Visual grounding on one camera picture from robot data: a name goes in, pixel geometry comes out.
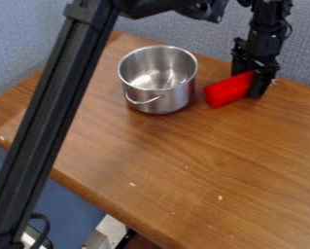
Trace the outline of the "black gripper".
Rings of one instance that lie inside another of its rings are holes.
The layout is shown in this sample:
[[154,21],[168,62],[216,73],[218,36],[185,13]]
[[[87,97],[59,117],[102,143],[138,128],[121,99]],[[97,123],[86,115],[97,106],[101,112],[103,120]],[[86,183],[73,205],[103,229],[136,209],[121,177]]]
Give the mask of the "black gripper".
[[232,49],[232,75],[237,76],[252,69],[251,87],[247,96],[260,98],[277,81],[281,52],[281,29],[251,28],[248,38],[237,37]]

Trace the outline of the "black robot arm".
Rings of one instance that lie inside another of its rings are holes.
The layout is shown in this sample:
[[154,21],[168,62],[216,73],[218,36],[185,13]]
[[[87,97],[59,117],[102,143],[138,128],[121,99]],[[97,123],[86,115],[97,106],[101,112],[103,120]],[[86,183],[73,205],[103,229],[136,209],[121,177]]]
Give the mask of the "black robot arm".
[[[249,8],[248,38],[236,40],[235,75],[252,71],[247,95],[267,92],[281,69],[277,56],[291,36],[292,0],[237,0]],[[0,249],[23,249],[34,212],[75,113],[119,16],[140,19],[174,11],[218,22],[229,0],[74,0],[17,140],[0,172]]]

